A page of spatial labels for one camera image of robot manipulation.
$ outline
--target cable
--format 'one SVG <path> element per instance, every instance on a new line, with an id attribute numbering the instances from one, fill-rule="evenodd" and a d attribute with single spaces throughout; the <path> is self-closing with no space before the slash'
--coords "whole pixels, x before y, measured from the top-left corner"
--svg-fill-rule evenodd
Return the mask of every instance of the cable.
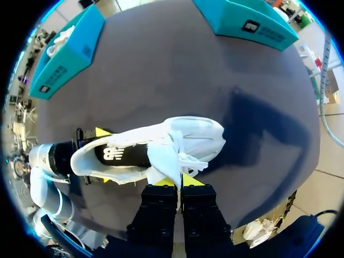
<path id="1" fill-rule="evenodd" d="M 336 211 L 336 210 L 325 210 L 325 211 L 321 211 L 321 212 L 315 214 L 314 217 L 318 218 L 319 216 L 327 214 L 327 213 L 332 213 L 332 214 L 338 215 L 338 211 Z"/>
<path id="2" fill-rule="evenodd" d="M 329 54 L 331 51 L 331 34 L 329 31 L 325 31 L 325 44 L 324 44 L 324 56 L 322 58 L 322 68 L 320 73 L 320 116 L 321 121 L 325 127 L 326 132 L 328 135 L 334 140 L 339 146 L 344 147 L 344 142 L 339 140 L 329 128 L 326 118 L 325 118 L 325 110 L 324 110 L 324 96 L 325 96 L 325 86 L 326 86 L 326 79 L 327 79 L 327 66 L 329 60 Z"/>
<path id="3" fill-rule="evenodd" d="M 47 174 L 44 173 L 44 171 L 42 169 L 40 169 L 42 176 L 45 179 L 48 179 L 49 181 L 53 181 L 56 183 L 61 183 L 61 184 L 69 184 L 69 180 L 68 179 L 58 179 L 58 178 L 54 178 L 52 176 L 48 176 Z"/>

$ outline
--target logo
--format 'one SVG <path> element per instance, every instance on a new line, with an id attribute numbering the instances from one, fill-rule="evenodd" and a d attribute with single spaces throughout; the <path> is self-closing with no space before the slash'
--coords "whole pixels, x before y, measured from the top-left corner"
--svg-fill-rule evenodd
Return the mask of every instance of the logo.
<path id="1" fill-rule="evenodd" d="M 249 33 L 255 33 L 260 24 L 253 20 L 247 20 L 245 25 L 241 28 L 243 31 L 249 32 Z"/>
<path id="2" fill-rule="evenodd" d="M 124 149 L 116 147 L 108 147 L 103 150 L 104 160 L 121 160 Z"/>

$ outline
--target box label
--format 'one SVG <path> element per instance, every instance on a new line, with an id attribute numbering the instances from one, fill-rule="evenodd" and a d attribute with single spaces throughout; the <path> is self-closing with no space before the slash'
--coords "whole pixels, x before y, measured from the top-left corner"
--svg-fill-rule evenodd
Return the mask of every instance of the box label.
<path id="1" fill-rule="evenodd" d="M 259 26 L 260 24 L 256 21 L 247 20 L 241 29 L 249 33 L 255 33 L 258 30 Z"/>

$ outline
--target white bag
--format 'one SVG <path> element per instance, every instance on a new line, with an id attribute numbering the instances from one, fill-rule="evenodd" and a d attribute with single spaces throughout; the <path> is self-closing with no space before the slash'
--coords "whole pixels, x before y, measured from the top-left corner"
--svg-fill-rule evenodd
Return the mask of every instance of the white bag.
<path id="1" fill-rule="evenodd" d="M 263 229 L 263 224 L 259 220 L 247 224 L 243 232 L 245 240 L 252 240 Z"/>

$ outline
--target shoelace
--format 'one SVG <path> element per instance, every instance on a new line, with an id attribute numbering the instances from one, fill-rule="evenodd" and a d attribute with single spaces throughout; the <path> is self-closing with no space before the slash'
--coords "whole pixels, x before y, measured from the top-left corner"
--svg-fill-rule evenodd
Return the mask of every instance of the shoelace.
<path id="1" fill-rule="evenodd" d="M 170 133 L 170 136 L 178 149 L 178 160 L 182 166 L 182 172 L 194 177 L 199 171 L 208 167 L 208 162 L 199 161 L 197 158 L 185 153 L 183 134 L 180 131 Z"/>

